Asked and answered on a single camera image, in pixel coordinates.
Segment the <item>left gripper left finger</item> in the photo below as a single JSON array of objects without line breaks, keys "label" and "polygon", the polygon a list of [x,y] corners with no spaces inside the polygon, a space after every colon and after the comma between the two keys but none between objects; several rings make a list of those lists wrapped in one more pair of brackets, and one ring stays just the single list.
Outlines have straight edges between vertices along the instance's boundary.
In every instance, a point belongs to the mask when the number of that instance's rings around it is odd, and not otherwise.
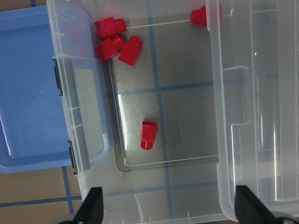
[{"label": "left gripper left finger", "polygon": [[103,192],[102,187],[89,190],[80,209],[74,216],[73,222],[102,222],[103,221]]}]

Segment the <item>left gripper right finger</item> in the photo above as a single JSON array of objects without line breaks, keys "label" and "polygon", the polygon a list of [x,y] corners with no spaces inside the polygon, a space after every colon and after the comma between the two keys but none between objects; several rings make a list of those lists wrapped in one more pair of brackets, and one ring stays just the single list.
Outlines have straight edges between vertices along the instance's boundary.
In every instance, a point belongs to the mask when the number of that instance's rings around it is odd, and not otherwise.
[{"label": "left gripper right finger", "polygon": [[235,217],[238,222],[273,222],[276,219],[246,185],[235,187]]}]

